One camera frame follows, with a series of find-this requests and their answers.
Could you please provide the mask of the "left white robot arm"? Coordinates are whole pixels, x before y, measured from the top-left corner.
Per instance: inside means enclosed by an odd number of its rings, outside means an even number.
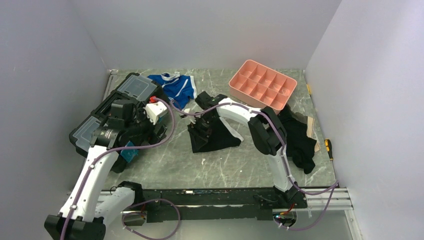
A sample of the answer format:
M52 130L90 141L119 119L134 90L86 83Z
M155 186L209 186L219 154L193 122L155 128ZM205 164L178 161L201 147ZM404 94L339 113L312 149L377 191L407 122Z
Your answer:
M133 138L149 136L169 105L156 97L139 107L132 100L115 100L105 123L93 134L88 154L78 180L58 214L48 215L44 228L54 240L102 240L108 226L123 210L139 209L144 203L143 187L124 181L99 202L102 188L122 151L148 149L132 146Z

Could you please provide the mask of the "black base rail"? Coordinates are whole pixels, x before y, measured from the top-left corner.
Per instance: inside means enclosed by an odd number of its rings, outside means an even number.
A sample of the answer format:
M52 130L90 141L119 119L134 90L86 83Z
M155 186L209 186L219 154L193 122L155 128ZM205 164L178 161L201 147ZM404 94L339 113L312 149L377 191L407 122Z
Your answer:
M181 220L272 220L295 203L274 187L144 189L124 211L142 213L148 223Z

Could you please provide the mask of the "yellow black screwdriver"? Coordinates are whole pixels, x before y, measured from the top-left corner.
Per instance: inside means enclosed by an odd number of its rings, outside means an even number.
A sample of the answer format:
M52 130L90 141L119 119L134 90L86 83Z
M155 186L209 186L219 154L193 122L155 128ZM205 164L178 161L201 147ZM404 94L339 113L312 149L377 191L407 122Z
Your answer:
M332 147L332 142L331 142L331 140L330 140L330 139L326 138L326 139L324 140L324 143L325 143L325 147L326 147L326 151L327 151L327 153L328 153L329 159L330 159L331 161L333 161L333 160L334 160L334 157L333 157L333 147Z

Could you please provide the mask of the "blue white underwear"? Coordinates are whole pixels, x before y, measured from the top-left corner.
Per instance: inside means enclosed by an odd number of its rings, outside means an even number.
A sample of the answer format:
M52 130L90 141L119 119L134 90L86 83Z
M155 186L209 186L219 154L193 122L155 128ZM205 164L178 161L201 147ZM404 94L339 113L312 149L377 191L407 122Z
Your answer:
M184 109L189 101L198 95L192 75L182 75L176 71L172 74L169 72L150 74L147 78L161 85L168 99L173 100L173 104L179 109Z

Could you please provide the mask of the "black white underwear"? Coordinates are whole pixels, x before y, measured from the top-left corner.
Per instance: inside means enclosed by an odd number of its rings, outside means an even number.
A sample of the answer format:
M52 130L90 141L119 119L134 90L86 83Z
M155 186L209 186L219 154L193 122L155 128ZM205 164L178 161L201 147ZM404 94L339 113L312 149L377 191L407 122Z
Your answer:
M226 148L238 147L244 138L234 130L222 117L217 117L217 121L212 125L212 135L209 142L204 146L192 146L193 153L208 153Z

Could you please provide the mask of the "pink divided organizer tray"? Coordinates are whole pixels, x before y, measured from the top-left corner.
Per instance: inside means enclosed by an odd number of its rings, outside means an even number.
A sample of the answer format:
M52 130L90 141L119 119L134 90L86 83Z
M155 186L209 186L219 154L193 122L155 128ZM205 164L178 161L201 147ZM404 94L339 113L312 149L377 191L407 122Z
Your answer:
M277 114L284 109L297 84L294 78L251 59L243 63L228 83L232 97L254 108L271 107Z

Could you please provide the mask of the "black plastic toolbox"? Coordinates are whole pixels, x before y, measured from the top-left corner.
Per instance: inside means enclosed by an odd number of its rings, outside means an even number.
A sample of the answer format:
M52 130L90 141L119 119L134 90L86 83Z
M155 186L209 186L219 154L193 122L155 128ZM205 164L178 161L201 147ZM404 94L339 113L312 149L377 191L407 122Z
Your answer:
M151 97L169 102L168 96L157 82L129 73L89 116L69 134L76 152L87 157L94 144L108 149L139 146L130 141L135 110L144 109Z

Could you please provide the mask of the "aluminium frame rail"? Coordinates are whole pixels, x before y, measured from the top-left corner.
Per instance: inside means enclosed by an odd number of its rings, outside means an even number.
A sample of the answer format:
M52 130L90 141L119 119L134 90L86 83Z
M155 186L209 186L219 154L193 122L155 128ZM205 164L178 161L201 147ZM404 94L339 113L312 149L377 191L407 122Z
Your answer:
M316 195L306 194L305 198L308 209L311 211L320 211L325 208L327 203L328 206L326 209L328 211L348 211L354 209L347 188L335 188L332 195L330 195L330 190Z

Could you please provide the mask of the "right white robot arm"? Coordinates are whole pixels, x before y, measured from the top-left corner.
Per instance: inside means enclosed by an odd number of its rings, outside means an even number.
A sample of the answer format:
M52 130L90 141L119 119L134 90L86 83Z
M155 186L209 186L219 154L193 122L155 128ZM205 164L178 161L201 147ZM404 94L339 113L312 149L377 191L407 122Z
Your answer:
M297 185L288 166L286 131L270 107L255 108L237 103L226 95L211 97L205 91L195 102L203 112L190 113L187 130L193 153L207 153L238 147L243 137L227 119L247 126L254 147L268 159L276 191L276 203L287 208L295 201Z

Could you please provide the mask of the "brown cardboard piece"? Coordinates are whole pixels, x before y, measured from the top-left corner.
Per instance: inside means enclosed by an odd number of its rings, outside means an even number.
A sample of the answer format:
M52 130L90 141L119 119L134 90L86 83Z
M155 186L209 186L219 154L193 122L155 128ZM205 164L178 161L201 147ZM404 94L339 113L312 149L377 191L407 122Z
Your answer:
M314 152L316 153L321 149L321 147L314 133L315 119L311 116L308 116L306 125L307 125L307 130L306 130L307 137L315 140Z

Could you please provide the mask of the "black cloth at right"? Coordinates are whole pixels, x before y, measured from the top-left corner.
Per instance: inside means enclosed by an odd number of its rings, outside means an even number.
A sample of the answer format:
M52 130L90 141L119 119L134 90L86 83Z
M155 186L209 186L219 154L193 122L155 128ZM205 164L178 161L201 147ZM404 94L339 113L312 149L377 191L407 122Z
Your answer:
M286 131L286 154L296 167L310 174L315 168L313 157L317 141L308 136L308 121L311 117L293 112L287 104L277 115Z

